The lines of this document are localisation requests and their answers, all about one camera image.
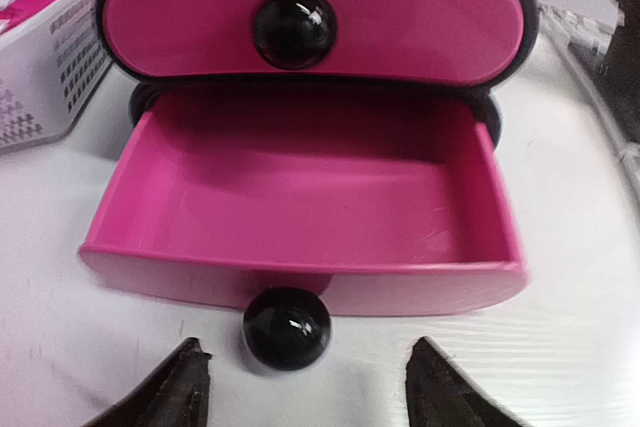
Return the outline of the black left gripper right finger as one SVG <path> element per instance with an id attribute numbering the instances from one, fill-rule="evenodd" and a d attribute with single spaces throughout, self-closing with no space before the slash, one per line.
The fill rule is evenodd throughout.
<path id="1" fill-rule="evenodd" d="M 484 395 L 429 337 L 412 347 L 406 364 L 411 427 L 509 427 L 520 422 Z"/>

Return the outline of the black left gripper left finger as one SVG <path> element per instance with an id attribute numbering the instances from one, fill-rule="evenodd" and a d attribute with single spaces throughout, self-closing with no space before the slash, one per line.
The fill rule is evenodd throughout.
<path id="1" fill-rule="evenodd" d="M 90 427 L 205 427 L 211 355 L 185 339 L 125 398 L 91 420 Z"/>

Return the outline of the pink and black drawer organizer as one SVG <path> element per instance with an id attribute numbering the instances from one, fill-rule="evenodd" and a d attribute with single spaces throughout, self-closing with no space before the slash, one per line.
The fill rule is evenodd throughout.
<path id="1" fill-rule="evenodd" d="M 536 0 L 97 0 L 138 84 L 80 258 L 122 291 L 233 308 L 270 370 L 335 316 L 453 315 L 528 281 L 491 90 Z"/>

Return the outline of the white perforated plastic basket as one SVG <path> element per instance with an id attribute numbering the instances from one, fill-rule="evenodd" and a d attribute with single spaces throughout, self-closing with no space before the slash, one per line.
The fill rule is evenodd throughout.
<path id="1" fill-rule="evenodd" d="M 1 33 L 1 152 L 65 137 L 112 65 L 97 0 L 55 0 Z"/>

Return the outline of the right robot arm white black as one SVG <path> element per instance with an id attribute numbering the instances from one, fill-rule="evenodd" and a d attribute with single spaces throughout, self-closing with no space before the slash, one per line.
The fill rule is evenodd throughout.
<path id="1" fill-rule="evenodd" d="M 602 96 L 624 139 L 639 142 L 639 0 L 614 0 L 620 20 L 599 67 Z"/>

